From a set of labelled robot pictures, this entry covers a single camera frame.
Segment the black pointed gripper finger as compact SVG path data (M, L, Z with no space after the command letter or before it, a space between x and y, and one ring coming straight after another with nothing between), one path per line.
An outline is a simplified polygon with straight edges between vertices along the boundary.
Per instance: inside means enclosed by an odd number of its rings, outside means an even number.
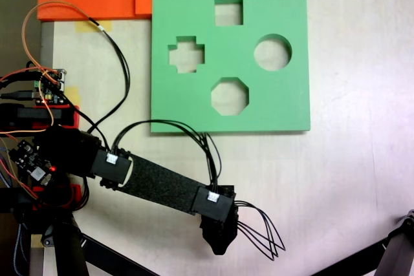
M206 242L211 247L214 255L224 255L235 237L207 237Z

